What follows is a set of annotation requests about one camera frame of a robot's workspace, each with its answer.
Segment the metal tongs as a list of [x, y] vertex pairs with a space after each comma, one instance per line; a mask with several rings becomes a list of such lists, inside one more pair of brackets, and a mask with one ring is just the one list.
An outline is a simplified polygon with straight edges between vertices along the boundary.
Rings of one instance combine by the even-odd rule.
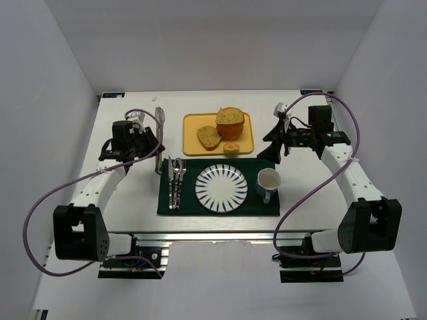
[[[163, 127], [165, 123], [165, 113], [161, 107], [155, 108], [155, 117], [158, 120], [158, 124], [156, 125], [156, 138], [159, 142], [163, 141]], [[162, 173], [162, 152], [160, 148], [158, 149], [157, 155], [155, 156], [155, 172], [158, 175]]]

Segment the bread slice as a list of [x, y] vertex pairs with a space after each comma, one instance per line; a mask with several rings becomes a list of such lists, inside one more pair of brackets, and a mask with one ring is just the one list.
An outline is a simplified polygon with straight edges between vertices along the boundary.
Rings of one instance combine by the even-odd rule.
[[222, 136], [218, 133], [218, 130], [212, 126], [204, 126], [196, 131], [197, 138], [204, 149], [212, 151], [218, 147], [222, 140]]

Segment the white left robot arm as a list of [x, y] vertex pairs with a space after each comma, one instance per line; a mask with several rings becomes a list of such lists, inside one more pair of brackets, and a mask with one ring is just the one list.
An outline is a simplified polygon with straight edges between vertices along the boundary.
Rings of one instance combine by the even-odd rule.
[[131, 253], [132, 236], [108, 233], [103, 212], [113, 192], [125, 178], [131, 162], [154, 157], [164, 150], [150, 127], [116, 121], [112, 138], [101, 148], [97, 175], [68, 205], [53, 212], [55, 253], [58, 259], [103, 261]]

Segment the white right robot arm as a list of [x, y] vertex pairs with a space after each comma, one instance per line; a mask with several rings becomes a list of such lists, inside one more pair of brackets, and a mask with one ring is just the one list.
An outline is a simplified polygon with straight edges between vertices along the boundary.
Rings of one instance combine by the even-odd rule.
[[258, 158], [280, 163], [290, 149], [310, 148], [330, 170], [348, 207], [336, 229], [314, 232], [308, 237], [304, 259], [327, 254], [391, 251], [396, 245], [402, 206], [386, 198], [371, 182], [353, 155], [350, 140], [334, 129], [329, 105], [311, 106], [308, 124], [297, 128], [292, 114], [278, 103], [276, 126], [263, 138], [270, 146]]

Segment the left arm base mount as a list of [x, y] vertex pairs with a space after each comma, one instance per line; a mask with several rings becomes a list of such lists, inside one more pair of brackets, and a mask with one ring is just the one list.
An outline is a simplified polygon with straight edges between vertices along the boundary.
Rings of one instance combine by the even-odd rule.
[[167, 267], [171, 241], [154, 234], [132, 235], [131, 251], [101, 263], [99, 279], [161, 279]]

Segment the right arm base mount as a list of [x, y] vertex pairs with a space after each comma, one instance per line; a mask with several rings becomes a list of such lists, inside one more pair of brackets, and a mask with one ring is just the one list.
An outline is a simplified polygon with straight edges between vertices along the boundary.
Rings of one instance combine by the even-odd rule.
[[311, 232], [279, 232], [274, 239], [278, 252], [272, 261], [279, 265], [281, 283], [341, 283], [340, 258], [329, 253], [316, 253]]

